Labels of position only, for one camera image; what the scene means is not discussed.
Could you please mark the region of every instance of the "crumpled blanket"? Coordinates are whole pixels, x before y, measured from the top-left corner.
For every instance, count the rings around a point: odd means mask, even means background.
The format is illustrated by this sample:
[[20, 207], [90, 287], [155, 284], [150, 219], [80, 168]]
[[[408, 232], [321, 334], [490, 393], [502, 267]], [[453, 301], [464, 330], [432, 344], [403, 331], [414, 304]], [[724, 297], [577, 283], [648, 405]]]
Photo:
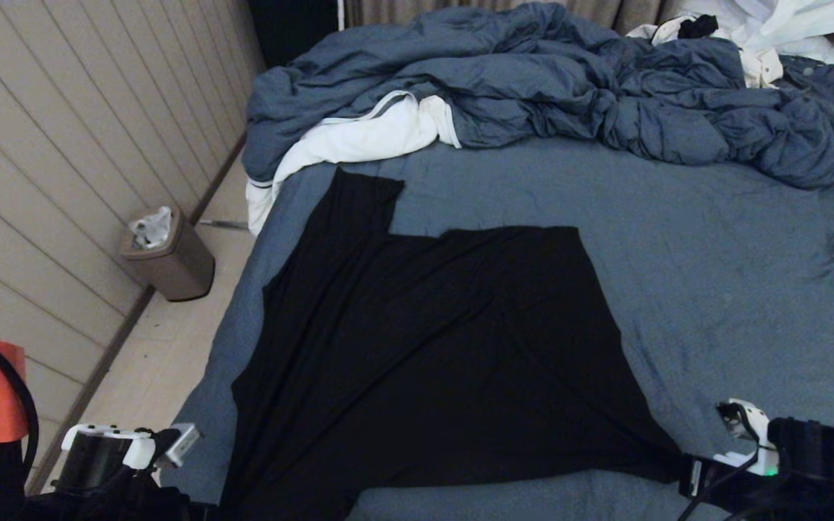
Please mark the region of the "crumpled blanket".
[[255, 80], [248, 175], [271, 181], [321, 119], [368, 112], [394, 90], [445, 99], [466, 148], [562, 135], [658, 161], [744, 162], [794, 187], [834, 183], [834, 106], [797, 89], [745, 88], [734, 43], [652, 47], [556, 4], [441, 9], [406, 27], [328, 36]]

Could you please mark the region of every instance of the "black t-shirt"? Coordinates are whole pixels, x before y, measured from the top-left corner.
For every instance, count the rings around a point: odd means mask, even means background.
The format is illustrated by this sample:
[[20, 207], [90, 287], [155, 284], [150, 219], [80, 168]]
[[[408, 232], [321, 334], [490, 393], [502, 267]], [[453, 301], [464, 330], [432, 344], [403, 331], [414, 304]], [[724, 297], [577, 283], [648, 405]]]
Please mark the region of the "black t-shirt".
[[404, 182], [345, 174], [264, 288], [222, 508], [343, 519], [374, 487], [589, 468], [674, 478], [575, 228], [388, 234]]

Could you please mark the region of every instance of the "wood panel wall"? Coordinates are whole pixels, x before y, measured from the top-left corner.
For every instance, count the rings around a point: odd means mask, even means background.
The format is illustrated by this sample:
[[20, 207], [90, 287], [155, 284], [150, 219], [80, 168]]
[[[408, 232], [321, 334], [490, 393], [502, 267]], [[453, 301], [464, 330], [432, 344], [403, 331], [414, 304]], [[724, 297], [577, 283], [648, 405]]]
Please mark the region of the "wood panel wall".
[[244, 0], [0, 1], [0, 339], [26, 349], [38, 462], [146, 287], [125, 222], [194, 210], [263, 68]]

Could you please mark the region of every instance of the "trash can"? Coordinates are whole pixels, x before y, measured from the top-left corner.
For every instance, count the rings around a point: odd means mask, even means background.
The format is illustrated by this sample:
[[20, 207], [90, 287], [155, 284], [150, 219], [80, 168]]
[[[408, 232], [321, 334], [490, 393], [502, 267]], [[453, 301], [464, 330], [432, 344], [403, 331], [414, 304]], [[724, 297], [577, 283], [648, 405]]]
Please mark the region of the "trash can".
[[[149, 208], [135, 216], [135, 221], [158, 212]], [[132, 231], [125, 230], [120, 255], [129, 260], [137, 273], [149, 281], [166, 300], [191, 300], [204, 297], [214, 281], [214, 256], [201, 241], [195, 227], [172, 209], [169, 235], [156, 247], [141, 248]]]

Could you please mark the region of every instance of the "tile floor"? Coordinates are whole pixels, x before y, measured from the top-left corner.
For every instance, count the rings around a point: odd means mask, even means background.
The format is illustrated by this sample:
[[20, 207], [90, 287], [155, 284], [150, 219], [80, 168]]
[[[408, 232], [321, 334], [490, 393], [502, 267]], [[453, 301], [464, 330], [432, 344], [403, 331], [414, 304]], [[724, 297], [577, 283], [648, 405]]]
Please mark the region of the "tile floor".
[[[245, 221], [245, 181], [238, 157], [202, 219]], [[202, 225], [198, 234], [217, 261], [211, 293], [189, 302], [169, 302], [159, 293], [153, 295], [89, 402], [83, 422], [166, 428], [198, 385], [211, 340], [255, 240], [247, 231]], [[59, 477], [64, 458], [65, 453], [47, 482]]]

